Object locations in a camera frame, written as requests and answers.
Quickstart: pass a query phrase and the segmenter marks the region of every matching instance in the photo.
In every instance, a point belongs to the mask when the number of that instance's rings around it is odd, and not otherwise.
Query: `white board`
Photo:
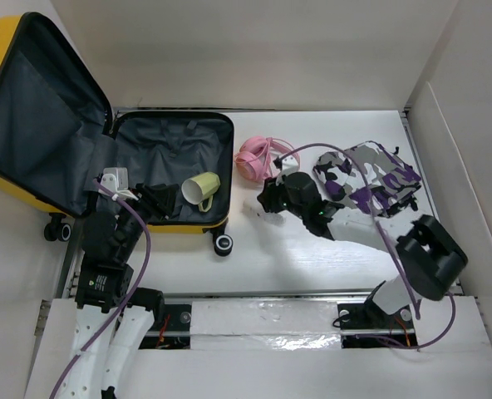
[[[53,0],[114,106],[401,109],[456,0]]]
[[[392,151],[399,146],[400,157],[418,170],[396,111],[227,115],[235,126],[235,150],[253,135],[272,135],[295,146],[327,142],[342,148],[375,140]],[[303,151],[302,170],[312,173],[318,156],[326,150]],[[318,293],[371,290],[396,276],[387,254],[359,244],[320,239],[287,212],[286,224],[281,228],[243,213],[244,199],[258,195],[261,190],[260,185],[234,173],[226,228],[234,239],[234,248],[227,258],[214,253],[209,234],[152,234],[152,255],[142,285],[165,293]],[[385,228],[409,226],[421,213],[432,213],[424,188],[416,191],[416,198],[418,212],[405,209],[383,221]],[[139,273],[144,255],[145,240],[141,238],[129,259],[135,273]]]
[[[22,399],[36,338],[41,300],[0,305],[0,398]]]
[[[435,347],[416,351],[144,350],[128,372],[125,397],[492,399],[492,348],[473,298],[456,298],[457,320]],[[56,300],[26,398],[47,397],[70,350],[75,304]],[[423,302],[420,342],[450,317],[449,301]]]

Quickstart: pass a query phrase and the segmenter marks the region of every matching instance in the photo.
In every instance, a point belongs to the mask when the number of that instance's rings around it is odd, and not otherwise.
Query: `white table surface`
[[[348,148],[375,140],[387,149],[400,147],[400,157],[417,169],[397,111],[234,112],[235,150],[253,135],[274,136],[294,146],[327,142]],[[312,172],[327,149],[300,153],[302,170]],[[332,242],[308,233],[301,220],[287,213],[283,227],[242,212],[244,198],[261,186],[234,170],[231,209],[226,233],[234,240],[227,258],[213,250],[210,234],[152,234],[150,264],[141,286],[165,293],[324,293],[368,290],[392,278],[396,270],[387,254],[359,244]],[[416,192],[419,211],[405,209],[383,225],[406,225],[421,213],[431,214],[424,189]],[[139,273],[145,254],[141,239],[129,264]]]

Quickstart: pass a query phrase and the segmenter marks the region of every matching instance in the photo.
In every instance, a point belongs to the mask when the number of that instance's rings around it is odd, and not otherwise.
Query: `yellow mug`
[[[187,179],[181,185],[181,194],[187,202],[198,205],[200,212],[207,212],[213,205],[213,195],[220,187],[220,178],[213,172],[205,172]]]

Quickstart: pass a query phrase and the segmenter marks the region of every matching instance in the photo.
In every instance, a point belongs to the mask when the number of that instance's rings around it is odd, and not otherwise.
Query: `white wall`
[[[0,0],[0,17],[39,11],[64,31],[48,0]],[[21,399],[42,298],[52,298],[66,244],[47,243],[48,216],[0,192],[0,397]]]
[[[111,103],[401,109],[456,0],[52,0]]]
[[[460,0],[409,118],[440,217],[470,257],[492,340],[492,0]]]

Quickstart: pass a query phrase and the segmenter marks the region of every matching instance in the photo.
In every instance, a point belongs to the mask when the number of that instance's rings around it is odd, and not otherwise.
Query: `orange wire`
[[[408,347],[411,346],[411,340],[409,339],[409,333],[406,331],[406,327],[405,327],[405,324],[403,324],[403,322],[399,319],[399,318],[394,318],[397,323],[401,326],[401,328],[403,328],[403,331],[405,332],[405,340],[406,340],[406,345]]]
[[[161,328],[160,330],[160,337],[159,339],[157,340],[157,345],[156,347],[158,347],[165,339],[163,338],[163,333],[165,332],[166,330],[166,326],[169,325],[169,320],[170,320],[170,315],[167,315],[166,319],[165,319],[165,324],[163,325],[163,327]]]

